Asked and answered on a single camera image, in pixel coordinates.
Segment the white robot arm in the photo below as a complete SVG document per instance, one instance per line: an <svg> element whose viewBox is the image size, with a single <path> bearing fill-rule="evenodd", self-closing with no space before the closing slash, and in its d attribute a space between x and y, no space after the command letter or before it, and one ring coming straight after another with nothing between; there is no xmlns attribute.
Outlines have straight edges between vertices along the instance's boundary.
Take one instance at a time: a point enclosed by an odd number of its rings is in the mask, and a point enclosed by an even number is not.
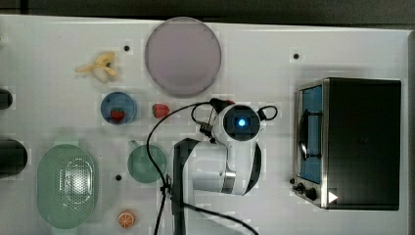
<svg viewBox="0 0 415 235"><path fill-rule="evenodd" d="M204 212L194 211L194 193L243 196L250 192L261 172L260 129L261 119L252 108L229 105L218 110L212 143L185 138L174 145L167 171L173 235L243 235Z"/></svg>

